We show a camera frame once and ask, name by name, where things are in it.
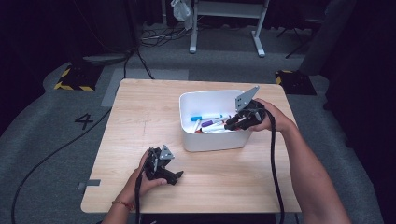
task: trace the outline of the purple marker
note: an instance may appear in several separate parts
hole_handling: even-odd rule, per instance
[[[215,124],[215,123],[219,123],[219,122],[221,122],[221,121],[224,121],[224,120],[226,120],[226,119],[228,119],[228,117],[223,117],[223,118],[219,118],[219,119],[212,119],[212,120],[210,120],[210,121],[207,121],[207,122],[202,123],[202,124],[201,124],[201,127],[207,127],[207,126],[210,126],[210,125],[212,125],[212,124]]]

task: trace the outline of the plastic bag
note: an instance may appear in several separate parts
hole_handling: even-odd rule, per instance
[[[174,16],[178,21],[185,21],[191,16],[191,10],[183,0],[173,0],[171,6],[174,8]]]

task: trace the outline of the human arm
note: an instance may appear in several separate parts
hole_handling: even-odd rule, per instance
[[[256,101],[275,117],[276,130],[281,132],[285,140],[290,159],[291,182],[303,211],[304,223],[350,223],[329,175],[295,123],[270,103],[261,99]],[[251,131],[264,129],[271,129],[269,119],[250,127]]]
[[[122,189],[122,191],[119,193],[119,195],[116,197],[114,201],[134,204],[134,186],[136,183],[136,179],[139,176],[139,173],[142,170],[148,155],[149,155],[149,151],[147,150],[146,153],[143,155],[142,159],[140,160],[139,167],[137,167],[134,170],[134,172],[131,174],[124,188]],[[145,172],[143,172],[142,176],[143,178],[142,178],[142,185],[140,188],[140,196],[145,195],[149,190],[157,186],[167,184],[166,180],[162,178],[149,180],[146,177]],[[105,219],[102,221],[102,224],[114,224],[114,223],[126,224],[129,213],[130,210],[124,204],[113,203]]]

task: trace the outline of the person's right hand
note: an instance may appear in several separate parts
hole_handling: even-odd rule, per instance
[[[288,126],[292,123],[291,119],[286,117],[282,111],[280,111],[276,106],[272,105],[271,103],[268,103],[260,98],[255,99],[255,101],[261,103],[264,105],[265,109],[268,110],[275,118],[276,121],[276,131],[277,132],[282,132],[285,131]],[[262,123],[251,126],[249,129],[253,132],[259,132],[264,129],[270,130],[271,131],[271,121],[268,118],[268,115],[265,114],[265,119],[262,121]]]

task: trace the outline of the wooden table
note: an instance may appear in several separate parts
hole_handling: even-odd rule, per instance
[[[189,91],[248,91],[258,84],[124,79],[113,105],[81,209],[106,213],[149,147],[167,145],[175,158],[166,166],[184,171],[175,186],[160,186],[141,199],[142,213],[276,213],[271,172],[271,133],[253,133],[245,147],[189,152],[182,146],[178,100]],[[294,120],[283,89],[259,84],[256,97]],[[286,212],[301,212],[291,180],[289,157],[276,134],[276,171]]]

